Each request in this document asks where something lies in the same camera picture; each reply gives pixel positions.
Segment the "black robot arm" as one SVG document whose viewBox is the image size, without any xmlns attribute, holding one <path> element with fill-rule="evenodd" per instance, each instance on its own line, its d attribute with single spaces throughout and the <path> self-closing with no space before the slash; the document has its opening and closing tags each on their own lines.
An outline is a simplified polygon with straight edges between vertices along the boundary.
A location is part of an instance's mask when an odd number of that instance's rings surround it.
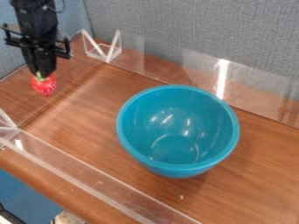
<svg viewBox="0 0 299 224">
<path fill-rule="evenodd" d="M 1 23 L 4 42 L 21 49 L 32 75 L 46 80 L 56 70 L 58 58 L 70 59 L 71 37 L 59 29 L 55 0 L 9 0 L 17 23 Z"/>
</svg>

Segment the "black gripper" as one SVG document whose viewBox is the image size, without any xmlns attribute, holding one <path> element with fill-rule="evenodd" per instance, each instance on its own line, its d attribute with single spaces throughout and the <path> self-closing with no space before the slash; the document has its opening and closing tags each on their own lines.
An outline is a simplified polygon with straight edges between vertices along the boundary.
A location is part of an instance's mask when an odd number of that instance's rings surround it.
<svg viewBox="0 0 299 224">
<path fill-rule="evenodd" d="M 23 57 L 32 74 L 47 78 L 56 70 L 56 56 L 68 59 L 71 38 L 59 30 L 58 15 L 66 11 L 55 5 L 13 5 L 17 23 L 1 23 L 4 42 L 23 49 Z M 42 51 L 42 72 L 33 49 Z"/>
</svg>

